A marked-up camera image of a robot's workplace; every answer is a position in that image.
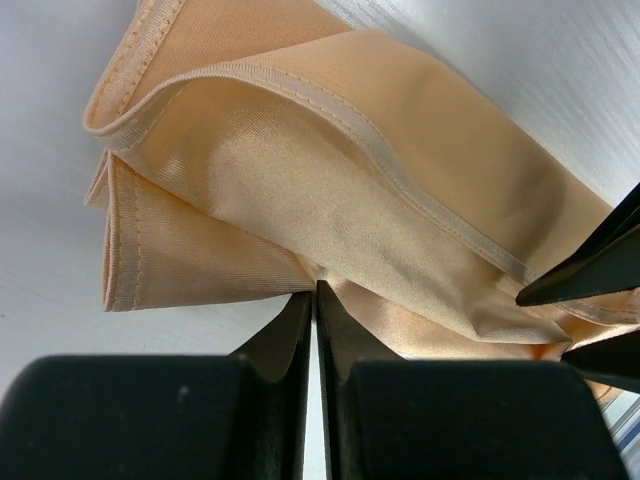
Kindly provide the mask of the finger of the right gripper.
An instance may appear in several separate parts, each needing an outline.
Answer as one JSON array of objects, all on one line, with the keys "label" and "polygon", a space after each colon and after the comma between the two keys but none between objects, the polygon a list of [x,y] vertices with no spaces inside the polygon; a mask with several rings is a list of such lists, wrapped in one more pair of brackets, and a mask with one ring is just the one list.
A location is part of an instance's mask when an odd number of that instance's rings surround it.
[{"label": "finger of the right gripper", "polygon": [[567,259],[523,288],[519,306],[536,306],[639,287],[639,189],[634,188]]},{"label": "finger of the right gripper", "polygon": [[587,380],[638,394],[639,344],[633,331],[565,352],[562,361]]}]

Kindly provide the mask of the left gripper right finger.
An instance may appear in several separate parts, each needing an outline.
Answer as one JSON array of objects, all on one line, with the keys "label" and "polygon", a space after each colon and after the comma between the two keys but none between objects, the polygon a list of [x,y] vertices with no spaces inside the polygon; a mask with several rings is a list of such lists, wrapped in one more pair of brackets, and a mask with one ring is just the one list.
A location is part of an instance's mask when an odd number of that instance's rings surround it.
[{"label": "left gripper right finger", "polygon": [[331,479],[625,479],[590,388],[549,361],[406,360],[316,289]]}]

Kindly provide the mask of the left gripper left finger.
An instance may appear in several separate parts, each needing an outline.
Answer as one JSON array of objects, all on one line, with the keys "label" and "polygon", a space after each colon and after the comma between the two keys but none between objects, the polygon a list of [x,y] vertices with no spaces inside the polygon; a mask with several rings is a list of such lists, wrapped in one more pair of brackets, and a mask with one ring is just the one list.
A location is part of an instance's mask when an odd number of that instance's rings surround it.
[{"label": "left gripper left finger", "polygon": [[48,356],[1,405],[5,479],[298,479],[313,297],[224,356]]}]

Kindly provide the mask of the orange cloth napkin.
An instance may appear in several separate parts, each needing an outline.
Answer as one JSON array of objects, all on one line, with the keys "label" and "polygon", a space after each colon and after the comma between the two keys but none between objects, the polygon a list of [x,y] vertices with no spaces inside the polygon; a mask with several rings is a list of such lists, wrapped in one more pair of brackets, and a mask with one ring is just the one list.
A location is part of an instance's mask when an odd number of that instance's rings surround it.
[{"label": "orange cloth napkin", "polygon": [[637,292],[520,307],[610,207],[434,57],[312,1],[142,1],[87,107],[103,302],[330,284],[398,353],[558,359]]}]

